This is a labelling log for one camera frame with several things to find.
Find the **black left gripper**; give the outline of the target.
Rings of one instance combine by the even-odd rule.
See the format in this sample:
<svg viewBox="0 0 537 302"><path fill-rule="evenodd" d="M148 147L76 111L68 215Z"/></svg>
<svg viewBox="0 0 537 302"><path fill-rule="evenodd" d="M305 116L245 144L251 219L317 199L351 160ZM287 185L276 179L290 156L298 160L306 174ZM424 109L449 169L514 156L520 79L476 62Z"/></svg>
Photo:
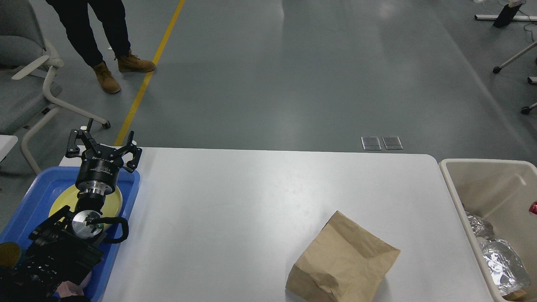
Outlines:
<svg viewBox="0 0 537 302"><path fill-rule="evenodd" d="M86 126L71 130L65 157L82 159L75 181L79 191L109 195L116 191L120 168L123 167L129 173L137 169L142 149L134 141L134 131L129 132L126 145L119 149L107 145L100 146L90 134L93 122L94 119L90 118ZM110 157L115 151L117 157ZM123 162L122 158L126 154L132 155L132 158Z"/></svg>

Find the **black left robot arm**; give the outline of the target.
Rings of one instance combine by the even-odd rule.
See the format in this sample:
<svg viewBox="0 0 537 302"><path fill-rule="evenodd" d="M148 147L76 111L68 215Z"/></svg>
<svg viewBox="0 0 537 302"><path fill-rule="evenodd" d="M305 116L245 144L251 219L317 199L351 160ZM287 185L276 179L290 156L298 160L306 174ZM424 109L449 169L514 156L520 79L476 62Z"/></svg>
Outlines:
<svg viewBox="0 0 537 302"><path fill-rule="evenodd" d="M102 243L119 244L129 236L129 224L121 216L104 216L106 197L116 191L121 170L133 173L142 149L129 132L125 145L97 143L85 128L70 132L65 157L80 158L75 180L77 201L62 206L29 233L25 260L1 269L2 302L52 302L65 281L81 283L103 260Z"/></svg>

